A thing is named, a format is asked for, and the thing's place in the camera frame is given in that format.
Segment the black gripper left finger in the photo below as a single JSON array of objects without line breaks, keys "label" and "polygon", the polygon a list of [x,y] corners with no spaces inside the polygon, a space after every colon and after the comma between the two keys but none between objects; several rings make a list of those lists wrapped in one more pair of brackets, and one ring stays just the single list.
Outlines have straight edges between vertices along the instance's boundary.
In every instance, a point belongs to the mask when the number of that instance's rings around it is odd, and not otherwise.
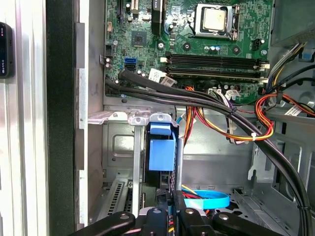
[{"label": "black gripper left finger", "polygon": [[136,217],[119,211],[71,233],[72,236],[167,236],[170,192],[159,189],[157,205],[140,209]]}]

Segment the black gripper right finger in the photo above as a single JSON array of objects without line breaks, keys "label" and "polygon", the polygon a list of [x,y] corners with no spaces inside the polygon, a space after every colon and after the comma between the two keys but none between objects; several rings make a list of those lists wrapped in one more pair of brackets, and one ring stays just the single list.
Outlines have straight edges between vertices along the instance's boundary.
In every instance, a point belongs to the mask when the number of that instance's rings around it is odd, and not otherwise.
[{"label": "black gripper right finger", "polygon": [[187,207],[181,191],[172,192],[174,233],[177,236],[279,236],[261,225],[233,213],[219,212],[209,219],[197,209]]}]

